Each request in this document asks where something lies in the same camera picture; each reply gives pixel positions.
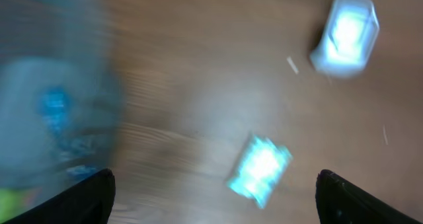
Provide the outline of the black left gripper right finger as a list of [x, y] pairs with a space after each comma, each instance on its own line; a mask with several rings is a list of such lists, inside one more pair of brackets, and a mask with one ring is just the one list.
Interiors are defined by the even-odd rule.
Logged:
[[327, 169], [318, 174], [315, 201], [321, 224], [422, 224]]

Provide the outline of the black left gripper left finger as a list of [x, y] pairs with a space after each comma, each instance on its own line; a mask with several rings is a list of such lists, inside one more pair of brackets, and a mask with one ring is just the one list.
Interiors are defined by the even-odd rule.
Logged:
[[106, 168], [4, 223], [107, 224], [115, 195], [115, 177]]

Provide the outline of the teal white snack packet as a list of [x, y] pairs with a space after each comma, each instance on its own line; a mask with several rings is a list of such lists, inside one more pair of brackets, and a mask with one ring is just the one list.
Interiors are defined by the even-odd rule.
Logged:
[[227, 187], [240, 196], [254, 200], [257, 208], [264, 209], [292, 160], [287, 147], [253, 134], [227, 181]]

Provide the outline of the blue snack bar wrapper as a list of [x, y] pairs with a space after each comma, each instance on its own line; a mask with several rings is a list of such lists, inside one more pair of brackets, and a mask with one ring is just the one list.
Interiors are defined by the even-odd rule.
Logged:
[[94, 159], [96, 135], [87, 127], [89, 107], [86, 102], [63, 87], [48, 87], [40, 98], [40, 115], [52, 136], [52, 157], [58, 170], [80, 182], [98, 171]]

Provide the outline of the green clear snack bag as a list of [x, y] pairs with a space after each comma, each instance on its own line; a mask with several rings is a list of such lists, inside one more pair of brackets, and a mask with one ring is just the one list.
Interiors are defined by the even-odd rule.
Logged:
[[28, 189], [1, 189], [1, 223], [24, 213], [28, 209], [28, 195]]

